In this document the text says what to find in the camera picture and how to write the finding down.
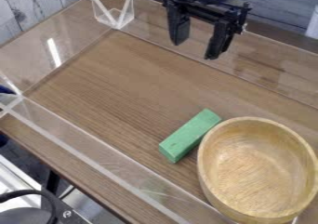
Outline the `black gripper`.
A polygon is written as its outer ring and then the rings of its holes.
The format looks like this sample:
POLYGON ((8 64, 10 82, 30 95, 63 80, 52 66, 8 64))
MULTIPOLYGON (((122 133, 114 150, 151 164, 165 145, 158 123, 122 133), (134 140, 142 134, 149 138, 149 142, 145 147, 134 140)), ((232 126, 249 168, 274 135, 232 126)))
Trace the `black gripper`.
MULTIPOLYGON (((242 33, 246 27, 246 19, 252 6, 249 2, 240 0, 170 0, 186 6, 210 10, 215 15, 230 17, 234 22, 237 33, 242 33)), ((178 7, 169 7, 169 35, 174 45, 182 44, 190 35, 190 17, 178 7)), ((205 52, 206 59, 217 59, 224 53, 234 38, 234 30, 229 21, 221 20, 215 23, 214 34, 210 38, 205 52)))

